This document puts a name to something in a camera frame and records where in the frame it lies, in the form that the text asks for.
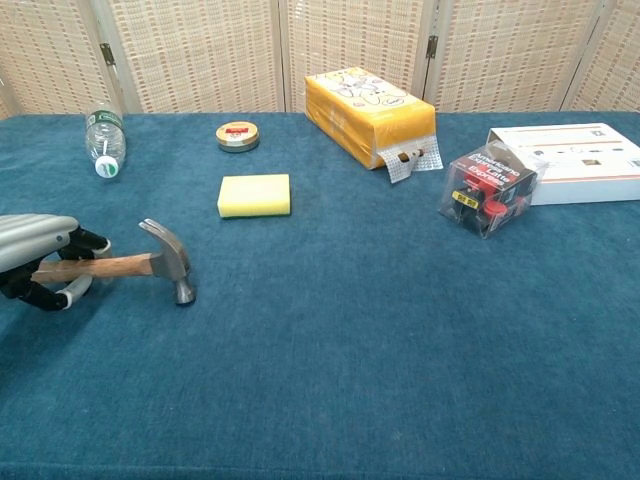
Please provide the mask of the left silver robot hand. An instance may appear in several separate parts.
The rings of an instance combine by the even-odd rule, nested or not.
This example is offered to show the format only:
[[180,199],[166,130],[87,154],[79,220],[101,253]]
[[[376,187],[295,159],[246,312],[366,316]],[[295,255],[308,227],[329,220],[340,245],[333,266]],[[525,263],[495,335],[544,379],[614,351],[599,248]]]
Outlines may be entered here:
[[56,252],[62,260],[109,258],[111,242],[83,229],[71,216],[0,215],[0,293],[43,311],[70,308],[92,284],[87,274],[56,292],[31,279],[42,260]]

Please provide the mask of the wooden handle claw hammer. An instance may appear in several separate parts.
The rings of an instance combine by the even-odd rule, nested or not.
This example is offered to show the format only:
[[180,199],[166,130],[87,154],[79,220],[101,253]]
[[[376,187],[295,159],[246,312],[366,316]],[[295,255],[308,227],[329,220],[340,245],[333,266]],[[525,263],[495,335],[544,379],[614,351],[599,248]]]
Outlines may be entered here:
[[159,243],[157,253],[88,260],[42,262],[31,279],[40,283],[72,281],[81,275],[109,279],[155,276],[173,283],[175,303],[189,305],[196,300],[196,290],[189,280],[191,265],[182,242],[160,223],[146,218],[138,226]]

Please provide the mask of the yellow green sponge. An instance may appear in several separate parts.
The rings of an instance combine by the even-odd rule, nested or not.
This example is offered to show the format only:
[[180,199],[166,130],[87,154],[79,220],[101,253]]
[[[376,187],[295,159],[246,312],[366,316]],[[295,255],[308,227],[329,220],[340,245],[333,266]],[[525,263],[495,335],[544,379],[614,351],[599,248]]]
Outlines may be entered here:
[[290,177],[288,174],[224,176],[217,208],[222,218],[289,215]]

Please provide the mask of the clear plastic water bottle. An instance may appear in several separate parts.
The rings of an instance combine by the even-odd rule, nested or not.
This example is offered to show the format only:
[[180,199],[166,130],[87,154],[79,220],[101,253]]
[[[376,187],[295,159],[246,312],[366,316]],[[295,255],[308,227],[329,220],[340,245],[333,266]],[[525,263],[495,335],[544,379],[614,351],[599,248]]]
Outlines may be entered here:
[[122,115],[109,101],[97,101],[88,109],[85,146],[98,176],[119,175],[126,158],[126,137]]

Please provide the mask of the round gold tin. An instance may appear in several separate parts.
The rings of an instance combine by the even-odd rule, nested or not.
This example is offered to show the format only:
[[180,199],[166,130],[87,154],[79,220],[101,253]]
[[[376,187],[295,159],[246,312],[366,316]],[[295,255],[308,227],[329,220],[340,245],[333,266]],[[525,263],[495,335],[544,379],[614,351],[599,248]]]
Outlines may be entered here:
[[252,150],[260,142],[258,127],[247,121],[225,123],[217,128],[215,134],[219,148],[231,153]]

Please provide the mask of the woven folding screen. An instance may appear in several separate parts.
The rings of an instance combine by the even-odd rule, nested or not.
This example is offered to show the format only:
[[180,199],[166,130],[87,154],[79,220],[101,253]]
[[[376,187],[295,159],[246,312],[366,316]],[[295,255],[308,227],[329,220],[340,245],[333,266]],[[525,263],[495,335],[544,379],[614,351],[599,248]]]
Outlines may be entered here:
[[640,0],[0,0],[0,120],[294,112],[345,67],[441,112],[640,113]]

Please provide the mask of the blue tablecloth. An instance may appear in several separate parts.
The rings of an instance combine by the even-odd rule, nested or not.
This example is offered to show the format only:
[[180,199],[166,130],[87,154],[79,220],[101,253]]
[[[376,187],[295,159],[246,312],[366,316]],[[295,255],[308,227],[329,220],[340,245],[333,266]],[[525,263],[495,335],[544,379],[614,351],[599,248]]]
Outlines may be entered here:
[[[482,239],[441,171],[398,184],[301,114],[131,115],[99,178],[80,115],[0,121],[0,215],[153,251],[159,278],[65,312],[0,295],[0,480],[640,480],[640,202],[534,207]],[[222,218],[224,176],[288,174],[291,213]]]

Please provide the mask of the yellow tissue pack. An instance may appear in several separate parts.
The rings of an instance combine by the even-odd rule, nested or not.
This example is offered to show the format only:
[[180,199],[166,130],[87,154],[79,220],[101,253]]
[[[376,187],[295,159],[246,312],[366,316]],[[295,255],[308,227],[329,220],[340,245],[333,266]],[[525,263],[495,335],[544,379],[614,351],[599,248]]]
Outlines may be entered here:
[[435,107],[360,68],[305,78],[305,114],[365,168],[397,183],[440,170]]

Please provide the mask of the clear box of coffee capsules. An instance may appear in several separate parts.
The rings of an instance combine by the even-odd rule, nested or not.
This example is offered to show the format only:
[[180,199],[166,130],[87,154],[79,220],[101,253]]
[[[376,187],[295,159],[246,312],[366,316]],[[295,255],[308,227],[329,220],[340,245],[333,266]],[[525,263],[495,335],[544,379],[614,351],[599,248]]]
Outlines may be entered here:
[[494,139],[450,163],[439,213],[487,238],[531,205],[549,163]]

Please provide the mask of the white flat cardboard box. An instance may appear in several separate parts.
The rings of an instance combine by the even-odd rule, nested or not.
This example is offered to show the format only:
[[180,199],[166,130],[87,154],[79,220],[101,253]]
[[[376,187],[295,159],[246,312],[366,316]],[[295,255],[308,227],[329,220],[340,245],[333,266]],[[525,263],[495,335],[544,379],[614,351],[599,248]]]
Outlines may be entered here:
[[533,206],[640,200],[640,146],[605,123],[492,128],[487,140],[547,164]]

